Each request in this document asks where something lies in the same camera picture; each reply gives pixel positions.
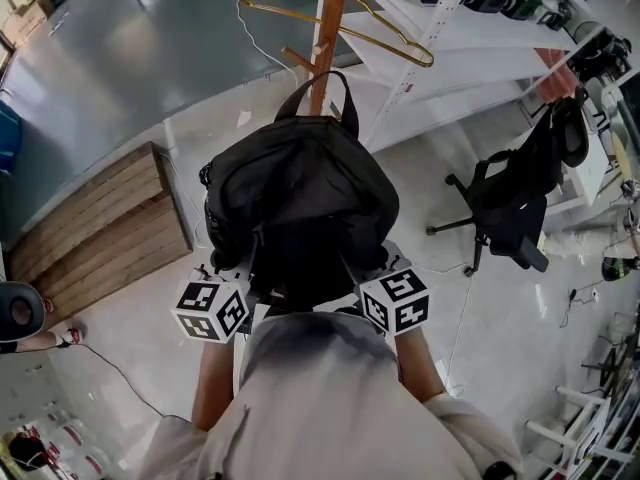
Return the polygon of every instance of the blue bin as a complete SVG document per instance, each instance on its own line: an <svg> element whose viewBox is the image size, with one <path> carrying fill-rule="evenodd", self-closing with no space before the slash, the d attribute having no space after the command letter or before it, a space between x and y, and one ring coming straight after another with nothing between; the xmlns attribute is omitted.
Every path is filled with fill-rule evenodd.
<svg viewBox="0 0 640 480"><path fill-rule="evenodd" d="M22 120L0 101L0 171L11 172L22 146Z"/></svg>

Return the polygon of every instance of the backpack handle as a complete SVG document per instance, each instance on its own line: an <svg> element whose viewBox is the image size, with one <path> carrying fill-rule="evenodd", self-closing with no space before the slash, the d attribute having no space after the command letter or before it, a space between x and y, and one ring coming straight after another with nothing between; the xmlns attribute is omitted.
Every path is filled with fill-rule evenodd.
<svg viewBox="0 0 640 480"><path fill-rule="evenodd" d="M293 92L293 94L291 94L291 96L289 96L287 100L282 104L282 107L280 107L280 110L278 110L274 122L295 117L298 113L300 102L302 101L304 94L307 92L307 89L309 89L309 87L320 80L323 76L327 76L330 73L338 75L340 77L340 80L342 80L342 85L344 85L344 107L342 109L342 120L340 121L340 123L351 135L353 135L357 139L359 128L358 112L356 111L356 106L353 104L353 99L351 98L351 91L349 90L347 79L339 71L325 71L324 73L320 73L319 75L314 76L311 80L307 80L304 84L298 87Z"/></svg>

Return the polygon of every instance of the white shirt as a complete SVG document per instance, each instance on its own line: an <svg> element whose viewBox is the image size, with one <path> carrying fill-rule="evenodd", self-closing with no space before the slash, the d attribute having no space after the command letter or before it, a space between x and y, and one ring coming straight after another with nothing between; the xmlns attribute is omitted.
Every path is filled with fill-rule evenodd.
<svg viewBox="0 0 640 480"><path fill-rule="evenodd" d="M245 358L240 390L210 432L162 420L141 480L479 480L497 461L522 477L517 446L485 415L448 395L413 398L365 319L273 317Z"/></svg>

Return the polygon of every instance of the wooden coat rack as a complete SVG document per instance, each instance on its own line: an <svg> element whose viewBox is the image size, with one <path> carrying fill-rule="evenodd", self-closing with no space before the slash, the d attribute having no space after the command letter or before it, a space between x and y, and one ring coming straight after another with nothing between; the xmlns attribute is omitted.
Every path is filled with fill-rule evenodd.
<svg viewBox="0 0 640 480"><path fill-rule="evenodd" d="M336 40L338 38L338 28L342 20L342 13L346 0L324 0L322 6L322 23L320 24L320 33L318 43L313 47L313 53L316 56L315 64L305 59L299 53L293 51L288 46L282 49L289 59L296 64L305 68L312 75L323 73L331 69L333 54L336 49ZM327 90L327 77L318 80L311 88L311 106L310 115L318 116L322 112L322 102Z"/></svg>

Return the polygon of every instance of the white floor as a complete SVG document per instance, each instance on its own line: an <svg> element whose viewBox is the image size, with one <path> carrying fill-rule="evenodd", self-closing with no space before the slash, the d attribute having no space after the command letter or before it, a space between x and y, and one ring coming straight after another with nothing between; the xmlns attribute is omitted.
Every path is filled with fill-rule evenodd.
<svg viewBox="0 0 640 480"><path fill-rule="evenodd" d="M171 154L198 206L201 166L273 115L272 110L258 108L258 98L249 87L234 92L231 100L203 102L172 118ZM254 114L247 124L237 127L241 109L252 109ZM224 125L220 124L222 115ZM468 182L478 155L496 151L527 126L518 106L509 104L376 155L400 195L400 216L390 238L407 257L438 270L472 259L473 228L435 237L424 232L428 224L469 216L459 194L445 185L444 178L455 172ZM158 131L162 133L162 128L157 127ZM179 197L193 227L198 217L182 193ZM198 234L206 242L202 224ZM104 299L78 318L88 329L87 343L117 364L163 414L190 415L201 344L184 338L169 305L178 281L192 267L208 264L209 253L210 249L195 249L191 256ZM600 257L551 258L548 271L541 274L524 271L511 260L485 251L473 281L461 269L442 276L446 302L431 309L424 332L443 375L450 367L452 392L495 418L525 449L532 444L531 436L524 432L525 421L554 415L556 385L582 389L593 382L581 363L601 353L596 337L604 332L613 313L630 313L637 304L638 280L632 273L621 281L598 285L600 301L574 305L568 327L559 329L570 290L601 279L600 262ZM134 478L157 415L90 351L56 350L50 355L72 411L100 433L104 449L114 458L113 476Z"/></svg>

